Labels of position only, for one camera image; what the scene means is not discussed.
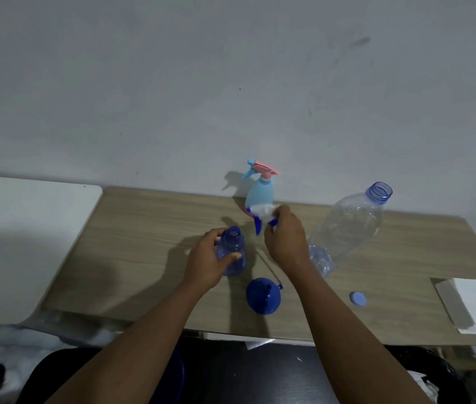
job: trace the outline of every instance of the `person's left arm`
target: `person's left arm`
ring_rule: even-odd
[[[146,404],[167,366],[193,308],[240,253],[218,260],[213,229],[194,245],[180,285],[83,366],[46,404]]]

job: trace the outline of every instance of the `pink spray nozzle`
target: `pink spray nozzle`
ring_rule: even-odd
[[[280,175],[281,172],[273,167],[269,167],[266,163],[258,162],[253,159],[249,159],[247,163],[251,166],[252,169],[255,169],[258,173],[261,174],[262,180],[269,180],[272,176]]]

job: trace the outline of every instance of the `black trousers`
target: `black trousers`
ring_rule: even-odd
[[[100,348],[79,347],[51,353],[36,366],[23,387],[17,404],[45,403],[100,351]]]

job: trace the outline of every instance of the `forearm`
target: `forearm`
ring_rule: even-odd
[[[291,271],[316,350],[341,404],[430,402],[312,265]]]
[[[194,287],[179,285],[83,366],[47,404],[146,404],[201,296]]]

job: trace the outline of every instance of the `person's left hand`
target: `person's left hand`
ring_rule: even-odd
[[[187,258],[184,284],[194,286],[204,295],[219,283],[225,268],[236,259],[242,257],[239,252],[226,255],[220,260],[215,256],[214,245],[217,237],[223,235],[228,228],[214,228],[209,230],[197,242]]]

